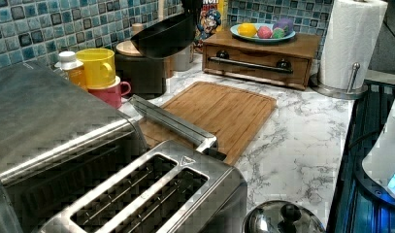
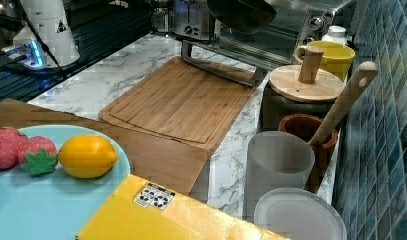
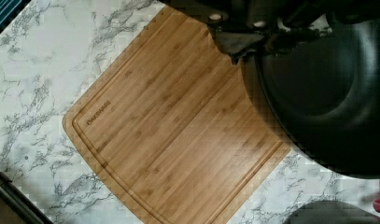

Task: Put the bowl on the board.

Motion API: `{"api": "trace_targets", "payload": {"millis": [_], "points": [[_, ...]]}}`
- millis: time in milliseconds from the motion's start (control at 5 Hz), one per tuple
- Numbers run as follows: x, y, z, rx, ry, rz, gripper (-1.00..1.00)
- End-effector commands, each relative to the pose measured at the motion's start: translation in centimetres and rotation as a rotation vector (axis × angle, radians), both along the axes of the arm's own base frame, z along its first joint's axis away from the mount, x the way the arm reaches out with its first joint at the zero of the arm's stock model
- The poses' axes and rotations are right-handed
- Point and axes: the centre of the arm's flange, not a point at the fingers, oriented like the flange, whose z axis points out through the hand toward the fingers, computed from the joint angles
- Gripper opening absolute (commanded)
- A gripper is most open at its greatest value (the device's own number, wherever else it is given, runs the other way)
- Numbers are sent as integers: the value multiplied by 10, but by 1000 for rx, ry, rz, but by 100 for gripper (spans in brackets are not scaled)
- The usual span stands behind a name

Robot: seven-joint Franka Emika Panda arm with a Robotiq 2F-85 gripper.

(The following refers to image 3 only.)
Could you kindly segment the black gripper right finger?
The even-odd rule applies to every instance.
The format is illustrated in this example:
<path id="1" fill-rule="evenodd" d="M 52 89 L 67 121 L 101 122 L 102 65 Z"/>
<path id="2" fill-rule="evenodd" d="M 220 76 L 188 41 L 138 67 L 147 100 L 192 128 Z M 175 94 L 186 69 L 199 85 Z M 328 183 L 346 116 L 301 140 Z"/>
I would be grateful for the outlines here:
<path id="1" fill-rule="evenodd" d="M 380 0 L 288 0 L 280 14 L 280 46 L 296 47 L 331 36 L 333 25 L 380 18 Z"/>

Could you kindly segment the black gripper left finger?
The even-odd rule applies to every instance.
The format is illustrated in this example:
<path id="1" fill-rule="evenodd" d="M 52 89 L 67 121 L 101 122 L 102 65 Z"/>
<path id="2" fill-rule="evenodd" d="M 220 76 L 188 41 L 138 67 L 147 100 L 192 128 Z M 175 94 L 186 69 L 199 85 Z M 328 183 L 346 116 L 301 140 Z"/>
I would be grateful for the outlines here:
<path id="1" fill-rule="evenodd" d="M 218 50 L 233 63 L 258 53 L 270 33 L 267 0 L 165 0 L 165 4 L 205 24 Z"/>

